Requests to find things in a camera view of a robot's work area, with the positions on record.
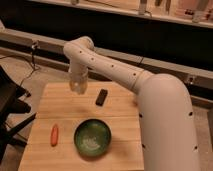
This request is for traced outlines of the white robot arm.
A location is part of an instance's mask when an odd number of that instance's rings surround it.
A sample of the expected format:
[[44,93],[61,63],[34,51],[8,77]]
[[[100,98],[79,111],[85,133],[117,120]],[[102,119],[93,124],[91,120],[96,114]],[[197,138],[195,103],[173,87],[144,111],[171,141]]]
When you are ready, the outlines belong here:
[[87,36],[66,42],[63,53],[73,91],[86,91],[93,69],[136,95],[145,171],[201,171],[192,102],[180,79],[99,55]]

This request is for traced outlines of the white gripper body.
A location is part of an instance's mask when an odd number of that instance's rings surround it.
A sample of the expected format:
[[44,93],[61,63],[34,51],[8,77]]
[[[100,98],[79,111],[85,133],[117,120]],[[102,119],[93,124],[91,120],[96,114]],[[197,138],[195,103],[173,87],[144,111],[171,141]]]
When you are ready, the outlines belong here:
[[86,87],[88,81],[88,68],[83,65],[69,67],[70,86],[72,88]]

